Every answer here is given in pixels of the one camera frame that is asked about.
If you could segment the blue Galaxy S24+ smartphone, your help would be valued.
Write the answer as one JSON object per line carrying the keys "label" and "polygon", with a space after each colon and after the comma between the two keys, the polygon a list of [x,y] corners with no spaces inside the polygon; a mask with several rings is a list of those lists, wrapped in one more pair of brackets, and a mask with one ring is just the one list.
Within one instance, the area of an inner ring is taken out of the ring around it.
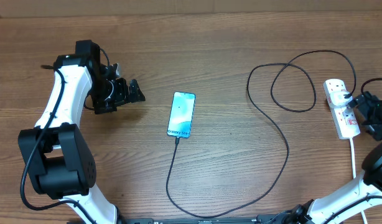
{"label": "blue Galaxy S24+ smartphone", "polygon": [[175,92],[170,110],[167,135],[188,139],[192,128],[195,94]]}

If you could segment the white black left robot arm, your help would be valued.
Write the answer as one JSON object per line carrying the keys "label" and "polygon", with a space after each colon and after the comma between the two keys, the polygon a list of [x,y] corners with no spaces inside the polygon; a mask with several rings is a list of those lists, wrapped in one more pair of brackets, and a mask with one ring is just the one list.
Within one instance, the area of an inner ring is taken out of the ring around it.
{"label": "white black left robot arm", "polygon": [[145,101],[137,81],[121,77],[119,64],[101,62],[105,53],[92,40],[79,40],[74,54],[59,55],[52,65],[43,66],[53,70],[54,87],[35,126],[18,136],[25,162],[20,197],[31,210],[66,204],[84,223],[126,221],[98,188],[95,160],[79,128],[88,97],[95,114]]}

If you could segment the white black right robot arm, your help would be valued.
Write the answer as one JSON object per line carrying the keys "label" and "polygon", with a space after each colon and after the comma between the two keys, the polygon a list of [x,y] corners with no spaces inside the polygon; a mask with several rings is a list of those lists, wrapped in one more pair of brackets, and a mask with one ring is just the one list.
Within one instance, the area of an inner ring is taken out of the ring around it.
{"label": "white black right robot arm", "polygon": [[283,223],[342,223],[382,205],[382,100],[365,91],[351,102],[365,118],[368,133],[380,143],[365,157],[361,173],[332,194],[297,205]]}

